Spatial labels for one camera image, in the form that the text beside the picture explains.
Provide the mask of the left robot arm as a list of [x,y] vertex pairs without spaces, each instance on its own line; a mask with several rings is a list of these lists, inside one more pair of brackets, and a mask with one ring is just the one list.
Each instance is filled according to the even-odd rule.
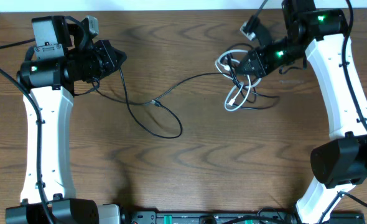
[[35,45],[17,72],[27,95],[27,168],[21,204],[6,209],[7,223],[121,223],[115,204],[78,199],[70,168],[70,117],[74,84],[91,83],[117,71],[126,54],[97,40],[98,21],[87,16],[32,20]]

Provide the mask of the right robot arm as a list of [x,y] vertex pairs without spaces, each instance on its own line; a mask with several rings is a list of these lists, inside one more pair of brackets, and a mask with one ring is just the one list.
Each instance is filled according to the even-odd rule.
[[287,34],[281,40],[273,40],[257,16],[241,26],[259,46],[245,53],[235,74],[262,78],[300,58],[311,64],[330,140],[310,155],[314,176],[290,221],[341,223],[333,209],[367,179],[367,99],[352,57],[353,16],[341,9],[318,10],[313,1],[284,0],[282,12]]

